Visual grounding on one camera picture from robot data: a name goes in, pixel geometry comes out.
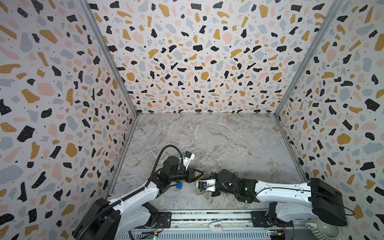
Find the white remote control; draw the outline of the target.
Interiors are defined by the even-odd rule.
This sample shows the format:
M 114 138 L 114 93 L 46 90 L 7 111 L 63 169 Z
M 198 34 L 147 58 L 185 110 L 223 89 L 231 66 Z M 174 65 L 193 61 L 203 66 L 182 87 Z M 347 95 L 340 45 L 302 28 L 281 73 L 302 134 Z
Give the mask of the white remote control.
M 196 195 L 200 196 L 207 192 L 207 182 L 197 181 L 196 182 Z

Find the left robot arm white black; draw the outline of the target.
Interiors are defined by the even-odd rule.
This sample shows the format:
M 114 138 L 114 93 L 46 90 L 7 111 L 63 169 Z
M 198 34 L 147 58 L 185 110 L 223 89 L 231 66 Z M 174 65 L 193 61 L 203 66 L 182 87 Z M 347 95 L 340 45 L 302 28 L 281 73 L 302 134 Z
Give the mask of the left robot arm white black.
M 73 237 L 76 240 L 113 240 L 137 227 L 154 226 L 158 209 L 150 202 L 173 183 L 193 183 L 204 175 L 190 167 L 194 158 L 191 152 L 179 157 L 169 156 L 160 169 L 153 168 L 144 185 L 111 201 L 96 200 L 73 231 Z

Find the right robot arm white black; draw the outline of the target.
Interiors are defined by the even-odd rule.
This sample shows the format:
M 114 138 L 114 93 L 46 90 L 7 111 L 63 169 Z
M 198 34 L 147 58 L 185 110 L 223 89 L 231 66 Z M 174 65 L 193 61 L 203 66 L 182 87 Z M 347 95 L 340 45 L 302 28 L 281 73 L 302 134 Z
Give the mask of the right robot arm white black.
M 348 224 L 343 195 L 321 179 L 308 183 L 273 184 L 240 179 L 235 173 L 222 170 L 208 180 L 207 191 L 213 197 L 220 193 L 233 194 L 239 202 L 269 204 L 270 221 L 319 219 L 327 224 L 345 227 Z

